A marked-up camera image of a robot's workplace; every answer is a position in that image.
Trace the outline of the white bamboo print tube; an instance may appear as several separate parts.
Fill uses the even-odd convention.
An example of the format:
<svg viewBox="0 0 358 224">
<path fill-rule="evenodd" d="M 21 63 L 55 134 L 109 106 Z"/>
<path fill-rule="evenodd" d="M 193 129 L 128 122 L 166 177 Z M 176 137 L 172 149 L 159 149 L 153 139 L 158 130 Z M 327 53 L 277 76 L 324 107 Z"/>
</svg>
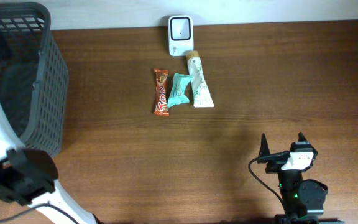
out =
<svg viewBox="0 0 358 224">
<path fill-rule="evenodd" d="M 188 52 L 186 59 L 189 75 L 193 77 L 191 81 L 193 106 L 195 108 L 213 108 L 213 99 L 204 77 L 199 53 L 195 50 Z"/>
</svg>

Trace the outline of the teal snack packet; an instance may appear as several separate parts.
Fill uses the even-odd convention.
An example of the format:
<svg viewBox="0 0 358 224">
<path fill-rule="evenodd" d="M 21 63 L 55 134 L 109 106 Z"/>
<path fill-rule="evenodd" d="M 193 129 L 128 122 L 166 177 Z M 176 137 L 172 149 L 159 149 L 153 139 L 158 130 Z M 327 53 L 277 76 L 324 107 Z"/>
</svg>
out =
<svg viewBox="0 0 358 224">
<path fill-rule="evenodd" d="M 187 86 L 191 83 L 193 77 L 191 75 L 184 75 L 175 73 L 173 76 L 172 89 L 168 99 L 168 107 L 175 105 L 186 104 L 190 99 L 185 95 Z"/>
</svg>

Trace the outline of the orange chocolate bar wrapper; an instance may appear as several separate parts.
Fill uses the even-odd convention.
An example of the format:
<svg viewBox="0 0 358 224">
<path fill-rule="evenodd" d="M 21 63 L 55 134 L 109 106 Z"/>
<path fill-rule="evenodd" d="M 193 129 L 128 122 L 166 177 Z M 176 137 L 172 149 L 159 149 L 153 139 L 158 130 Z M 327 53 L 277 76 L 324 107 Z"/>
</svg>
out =
<svg viewBox="0 0 358 224">
<path fill-rule="evenodd" d="M 166 96 L 168 71 L 155 69 L 154 73 L 156 81 L 156 104 L 154 114 L 157 116 L 169 116 Z"/>
</svg>

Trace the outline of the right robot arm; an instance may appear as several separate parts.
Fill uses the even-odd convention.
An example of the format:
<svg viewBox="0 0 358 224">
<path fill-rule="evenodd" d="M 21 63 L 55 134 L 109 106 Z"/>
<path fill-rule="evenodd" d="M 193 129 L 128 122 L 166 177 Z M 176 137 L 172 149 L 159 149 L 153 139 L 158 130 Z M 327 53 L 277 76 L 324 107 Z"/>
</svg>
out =
<svg viewBox="0 0 358 224">
<path fill-rule="evenodd" d="M 313 166 L 318 155 L 317 150 L 305 138 L 298 134 L 288 151 L 271 153 L 265 134 L 261 136 L 259 155 L 251 160 L 248 169 L 251 175 L 271 191 L 280 201 L 284 214 L 275 215 L 273 223 L 278 224 L 323 224 L 342 223 L 342 220 L 320 220 L 324 213 L 323 205 L 328 194 L 328 186 L 313 179 L 305 180 L 303 173 Z M 278 175 L 279 193 L 261 181 L 252 171 L 252 163 L 265 164 L 265 172 Z"/>
</svg>

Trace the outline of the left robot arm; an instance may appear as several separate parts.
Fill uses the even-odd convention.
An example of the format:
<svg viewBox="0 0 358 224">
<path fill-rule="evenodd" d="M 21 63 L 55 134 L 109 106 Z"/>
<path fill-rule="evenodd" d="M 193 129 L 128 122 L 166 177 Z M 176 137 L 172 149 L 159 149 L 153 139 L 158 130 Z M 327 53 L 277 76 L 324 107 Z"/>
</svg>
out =
<svg viewBox="0 0 358 224">
<path fill-rule="evenodd" d="M 0 200 L 54 223 L 97 223 L 60 183 L 69 74 L 36 2 L 0 4 Z"/>
</svg>

